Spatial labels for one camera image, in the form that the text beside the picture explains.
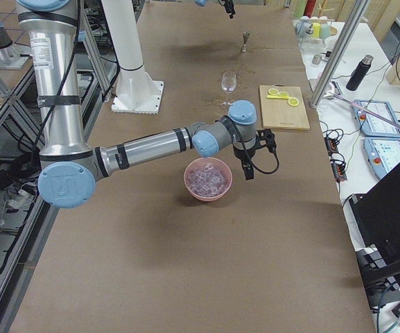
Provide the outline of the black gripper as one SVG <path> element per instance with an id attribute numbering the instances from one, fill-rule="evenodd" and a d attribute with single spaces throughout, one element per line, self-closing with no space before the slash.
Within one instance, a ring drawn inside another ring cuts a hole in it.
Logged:
<path id="1" fill-rule="evenodd" d="M 218 0 L 219 4 L 225 8 L 225 12 L 235 12 L 232 0 Z"/>
<path id="2" fill-rule="evenodd" d="M 235 139 L 233 143 L 234 155 L 241 161 L 246 180 L 254 179 L 254 168 L 251 164 L 251 159 L 257 150 L 266 148 L 274 156 L 277 155 L 275 134 L 271 129 L 256 130 L 254 139 L 248 142 L 242 143 L 237 135 L 235 135 Z"/>

